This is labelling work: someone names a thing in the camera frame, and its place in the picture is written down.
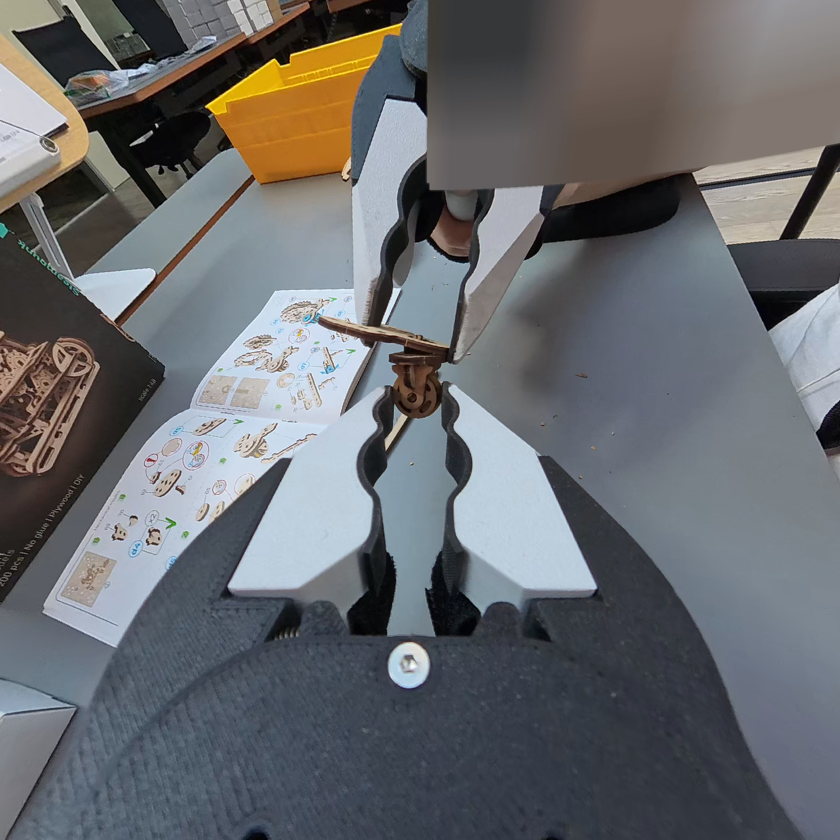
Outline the black office chair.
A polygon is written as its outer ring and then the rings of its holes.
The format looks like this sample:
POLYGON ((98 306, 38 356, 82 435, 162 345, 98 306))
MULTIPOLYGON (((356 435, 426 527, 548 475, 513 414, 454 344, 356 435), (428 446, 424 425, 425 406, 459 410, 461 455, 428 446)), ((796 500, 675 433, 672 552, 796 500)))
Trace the black office chair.
POLYGON ((164 170, 181 170, 190 179, 193 173, 186 164, 196 172, 203 167, 196 158, 196 147, 211 128, 212 121, 206 113, 184 112, 163 121, 147 138, 132 143, 129 149, 144 169, 156 167, 159 174, 164 170))
POLYGON ((72 14, 52 24, 13 29, 12 34, 61 85, 83 71, 118 68, 94 45, 72 14))
POLYGON ((172 58, 187 51, 172 18, 157 1, 117 0, 113 3, 155 58, 172 58))
POLYGON ((838 283, 839 240, 801 239, 838 165, 839 145, 827 145, 779 239, 728 247, 766 329, 838 283))

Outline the white paper stack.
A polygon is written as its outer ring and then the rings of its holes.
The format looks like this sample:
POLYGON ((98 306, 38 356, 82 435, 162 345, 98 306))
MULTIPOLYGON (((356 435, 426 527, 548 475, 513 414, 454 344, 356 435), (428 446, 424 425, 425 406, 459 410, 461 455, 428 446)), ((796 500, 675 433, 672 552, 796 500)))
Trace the white paper stack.
POLYGON ((66 128, 60 111, 1 66, 1 196, 61 163, 53 136, 66 128))

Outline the white instruction booklet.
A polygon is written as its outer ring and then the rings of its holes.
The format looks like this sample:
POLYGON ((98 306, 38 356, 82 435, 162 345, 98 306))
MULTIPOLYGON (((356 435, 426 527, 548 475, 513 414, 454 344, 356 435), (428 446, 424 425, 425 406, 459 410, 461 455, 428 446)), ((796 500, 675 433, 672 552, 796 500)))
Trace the white instruction booklet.
POLYGON ((370 361, 354 292, 278 290, 119 479, 43 614, 115 646, 161 577, 280 459, 346 410, 370 361))

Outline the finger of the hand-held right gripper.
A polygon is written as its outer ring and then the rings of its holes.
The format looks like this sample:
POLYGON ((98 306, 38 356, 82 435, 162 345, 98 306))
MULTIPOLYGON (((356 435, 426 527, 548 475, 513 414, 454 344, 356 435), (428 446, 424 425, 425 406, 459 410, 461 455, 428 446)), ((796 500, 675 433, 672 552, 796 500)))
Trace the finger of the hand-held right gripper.
POLYGON ((447 361, 458 364, 497 310, 548 214, 543 185, 498 187, 479 192, 469 270, 462 281, 447 361))
POLYGON ((357 323, 379 327, 413 264, 426 186, 427 117, 388 98, 352 187, 353 292, 357 323))

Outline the light wooden desk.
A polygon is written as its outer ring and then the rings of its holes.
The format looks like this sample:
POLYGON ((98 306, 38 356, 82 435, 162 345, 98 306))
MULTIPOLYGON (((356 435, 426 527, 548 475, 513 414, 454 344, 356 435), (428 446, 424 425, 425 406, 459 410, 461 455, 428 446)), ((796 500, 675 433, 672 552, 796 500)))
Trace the light wooden desk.
POLYGON ((9 74, 14 75, 23 86, 38 94, 62 115, 62 122, 54 138, 57 148, 54 163, 34 174, 27 182, 18 181, 14 188, 2 185, 1 210, 5 212, 13 205, 20 205, 48 262, 62 276, 74 280, 38 191, 84 161, 90 146, 88 129, 78 110, 59 90, 57 84, 5 37, 1 37, 1 61, 9 74))

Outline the wooden model plate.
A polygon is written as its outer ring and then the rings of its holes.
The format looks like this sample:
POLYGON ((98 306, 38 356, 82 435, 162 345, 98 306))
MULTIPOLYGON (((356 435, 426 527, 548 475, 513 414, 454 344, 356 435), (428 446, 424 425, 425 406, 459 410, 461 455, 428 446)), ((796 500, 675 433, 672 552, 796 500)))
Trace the wooden model plate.
POLYGON ((332 333, 341 333, 350 336, 351 338, 361 340, 367 345, 373 345, 374 343, 399 345, 405 352, 410 354, 432 356, 444 361, 447 360, 449 354, 449 347, 444 343, 427 339, 420 334, 396 329, 389 325, 381 325, 379 327, 359 325, 324 315, 319 315, 314 323, 317 323, 332 333))

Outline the stack of small white boxes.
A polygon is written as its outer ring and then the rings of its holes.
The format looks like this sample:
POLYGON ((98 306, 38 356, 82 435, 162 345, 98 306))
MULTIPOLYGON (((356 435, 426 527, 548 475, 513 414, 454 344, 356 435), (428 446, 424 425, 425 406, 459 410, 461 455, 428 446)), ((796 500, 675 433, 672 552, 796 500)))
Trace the stack of small white boxes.
POLYGON ((263 35, 269 27, 309 7, 292 1, 160 1, 187 46, 213 36, 263 35))

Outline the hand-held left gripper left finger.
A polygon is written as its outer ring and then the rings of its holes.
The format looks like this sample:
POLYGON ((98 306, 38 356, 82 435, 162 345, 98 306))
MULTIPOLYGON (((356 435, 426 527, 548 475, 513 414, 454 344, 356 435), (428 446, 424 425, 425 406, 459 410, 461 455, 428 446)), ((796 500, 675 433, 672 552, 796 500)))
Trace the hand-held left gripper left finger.
POLYGON ((228 583, 232 595, 325 601, 343 617, 365 598, 392 598, 375 483, 393 413, 392 388, 374 388, 291 458, 228 583))

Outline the yellow plastic bin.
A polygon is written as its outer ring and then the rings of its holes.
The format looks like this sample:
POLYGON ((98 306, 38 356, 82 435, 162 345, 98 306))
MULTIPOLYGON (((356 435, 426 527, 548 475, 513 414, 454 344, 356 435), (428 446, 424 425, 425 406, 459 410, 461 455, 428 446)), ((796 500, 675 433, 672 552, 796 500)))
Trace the yellow plastic bin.
POLYGON ((273 59, 206 107, 260 184, 341 172, 364 74, 400 24, 273 59))

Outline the white cardboard box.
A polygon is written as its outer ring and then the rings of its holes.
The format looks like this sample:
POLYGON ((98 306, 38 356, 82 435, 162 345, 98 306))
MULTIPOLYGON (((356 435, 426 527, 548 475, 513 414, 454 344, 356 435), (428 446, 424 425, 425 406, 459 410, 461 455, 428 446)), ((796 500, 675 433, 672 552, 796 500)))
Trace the white cardboard box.
POLYGON ((1 838, 24 808, 77 707, 1 680, 1 838))

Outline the black model kit box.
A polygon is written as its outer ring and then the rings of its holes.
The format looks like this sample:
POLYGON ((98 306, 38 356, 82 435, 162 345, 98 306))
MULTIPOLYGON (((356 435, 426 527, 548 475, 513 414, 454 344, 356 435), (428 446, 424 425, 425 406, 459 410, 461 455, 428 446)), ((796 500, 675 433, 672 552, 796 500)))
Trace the black model kit box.
POLYGON ((2 226, 2 601, 164 378, 162 362, 2 226))

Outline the brown-top black desk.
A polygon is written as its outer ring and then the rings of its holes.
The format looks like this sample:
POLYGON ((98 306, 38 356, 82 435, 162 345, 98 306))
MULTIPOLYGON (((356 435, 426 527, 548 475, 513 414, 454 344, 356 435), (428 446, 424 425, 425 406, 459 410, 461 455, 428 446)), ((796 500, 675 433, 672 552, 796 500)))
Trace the brown-top black desk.
POLYGON ((296 2, 278 22, 251 36, 235 35, 193 56, 178 56, 170 65, 132 80, 115 98, 82 106, 80 116, 89 132, 100 134, 152 207, 159 207, 165 196, 141 166, 131 144, 161 119, 207 104, 257 68, 259 62, 289 56, 291 45, 306 33, 304 16, 309 10, 309 2, 296 2))

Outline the wooden wheel model assembly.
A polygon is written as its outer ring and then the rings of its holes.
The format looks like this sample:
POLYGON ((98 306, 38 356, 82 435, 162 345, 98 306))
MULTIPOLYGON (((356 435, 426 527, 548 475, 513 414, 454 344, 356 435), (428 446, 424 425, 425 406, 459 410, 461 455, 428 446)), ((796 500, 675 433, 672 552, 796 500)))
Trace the wooden wheel model assembly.
POLYGON ((402 351, 392 353, 389 361, 395 373, 392 389, 395 407, 411 419, 432 416, 442 402, 443 386, 438 371, 445 357, 402 351))

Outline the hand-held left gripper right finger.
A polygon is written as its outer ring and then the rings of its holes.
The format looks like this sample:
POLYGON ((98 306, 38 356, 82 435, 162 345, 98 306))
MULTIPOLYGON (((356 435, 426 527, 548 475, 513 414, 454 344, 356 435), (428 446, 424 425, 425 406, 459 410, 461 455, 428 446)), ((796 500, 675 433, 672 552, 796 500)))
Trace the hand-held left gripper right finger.
POLYGON ((592 596, 594 576, 538 452, 455 385, 444 384, 440 410, 455 481, 440 553, 444 593, 481 613, 499 602, 522 609, 592 596))

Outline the person's white garment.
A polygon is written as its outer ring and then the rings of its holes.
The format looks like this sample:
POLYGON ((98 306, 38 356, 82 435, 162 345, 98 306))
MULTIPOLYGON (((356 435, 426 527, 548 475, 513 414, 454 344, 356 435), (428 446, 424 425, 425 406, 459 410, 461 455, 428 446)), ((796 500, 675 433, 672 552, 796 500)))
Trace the person's white garment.
POLYGON ((839 286, 808 301, 770 331, 824 453, 838 470, 839 286))

